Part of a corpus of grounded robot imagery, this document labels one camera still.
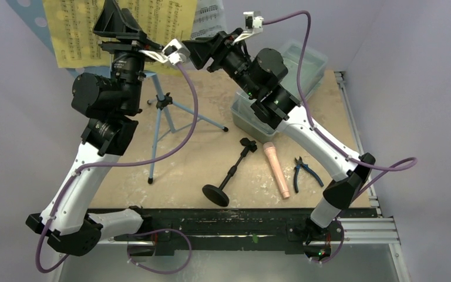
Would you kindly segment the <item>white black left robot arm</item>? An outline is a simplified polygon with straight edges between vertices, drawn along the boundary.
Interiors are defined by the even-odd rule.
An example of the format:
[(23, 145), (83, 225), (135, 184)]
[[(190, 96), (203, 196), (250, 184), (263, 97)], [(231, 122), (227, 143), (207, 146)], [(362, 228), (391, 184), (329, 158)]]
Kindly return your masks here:
[(85, 72), (76, 77), (71, 105), (88, 118), (77, 155), (53, 200), (26, 220), (52, 249), (72, 256), (83, 256), (110, 237), (131, 234), (145, 240), (152, 232), (139, 207), (104, 214), (89, 213), (88, 208), (111, 166), (132, 141), (145, 79), (142, 51), (154, 42), (116, 1), (104, 3), (93, 33), (103, 37), (101, 49), (113, 55), (110, 75)]

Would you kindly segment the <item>black microphone desk stand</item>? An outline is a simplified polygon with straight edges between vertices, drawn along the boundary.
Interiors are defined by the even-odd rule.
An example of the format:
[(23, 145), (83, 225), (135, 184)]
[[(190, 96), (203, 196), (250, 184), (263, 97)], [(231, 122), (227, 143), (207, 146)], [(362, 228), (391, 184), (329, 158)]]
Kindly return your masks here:
[(227, 207), (229, 205), (230, 199), (229, 197), (223, 192), (223, 189), (227, 185), (227, 183), (230, 181), (230, 179), (235, 175), (238, 165), (241, 163), (241, 161), (248, 155), (249, 152), (255, 152), (257, 150), (257, 142), (254, 140), (250, 140), (247, 137), (244, 137), (240, 140), (240, 144), (244, 147), (243, 150), (240, 153), (240, 157), (236, 161), (234, 165), (232, 165), (224, 180), (220, 183), (219, 187), (214, 186), (212, 184), (206, 184), (202, 187), (202, 192), (205, 195), (205, 197), (211, 201), (212, 203), (220, 206), (220, 207)]

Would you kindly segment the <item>white sheet music page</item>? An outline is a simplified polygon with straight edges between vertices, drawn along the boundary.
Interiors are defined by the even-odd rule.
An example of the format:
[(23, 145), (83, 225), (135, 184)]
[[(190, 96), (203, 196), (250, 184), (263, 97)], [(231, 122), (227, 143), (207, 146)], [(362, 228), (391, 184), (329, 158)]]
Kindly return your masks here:
[(191, 39), (214, 36), (226, 31), (225, 9), (222, 0), (198, 0)]

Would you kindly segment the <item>yellow sheet music page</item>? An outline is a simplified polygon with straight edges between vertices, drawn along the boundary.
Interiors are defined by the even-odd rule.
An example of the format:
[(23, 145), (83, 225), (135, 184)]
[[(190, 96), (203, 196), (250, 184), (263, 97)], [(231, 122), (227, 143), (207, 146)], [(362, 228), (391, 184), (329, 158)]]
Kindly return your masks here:
[[(151, 41), (162, 46), (172, 39), (190, 39), (197, 1), (125, 1), (127, 8)], [(60, 68), (108, 66), (111, 55), (102, 51), (101, 37), (93, 33), (104, 1), (44, 1), (43, 7), (53, 49)]]

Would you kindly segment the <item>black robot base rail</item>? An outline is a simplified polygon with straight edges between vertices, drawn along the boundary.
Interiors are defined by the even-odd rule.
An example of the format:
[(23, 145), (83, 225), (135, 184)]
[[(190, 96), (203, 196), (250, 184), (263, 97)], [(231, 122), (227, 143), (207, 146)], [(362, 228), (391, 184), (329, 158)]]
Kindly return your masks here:
[(282, 251), (285, 254), (317, 253), (326, 239), (307, 226), (310, 208), (281, 209), (155, 209), (144, 232), (154, 236), (121, 235), (103, 243), (145, 247), (137, 255), (172, 256), (177, 250)]

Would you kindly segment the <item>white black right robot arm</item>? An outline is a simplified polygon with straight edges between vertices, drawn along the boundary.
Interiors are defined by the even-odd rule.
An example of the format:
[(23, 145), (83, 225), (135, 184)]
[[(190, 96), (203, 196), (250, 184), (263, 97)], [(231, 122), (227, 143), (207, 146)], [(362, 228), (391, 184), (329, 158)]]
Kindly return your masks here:
[(281, 85), (288, 74), (281, 54), (264, 48), (250, 58), (243, 43), (234, 43), (241, 32), (241, 28), (232, 33), (220, 31), (213, 37), (185, 40), (183, 45), (190, 51), (196, 69), (212, 60), (207, 71), (224, 70), (252, 100), (250, 107), (260, 121), (290, 137), (329, 173), (332, 181), (306, 223), (308, 235), (320, 239), (365, 184), (370, 173), (367, 166), (374, 164), (375, 158), (345, 148), (320, 124), (309, 119), (301, 101)]

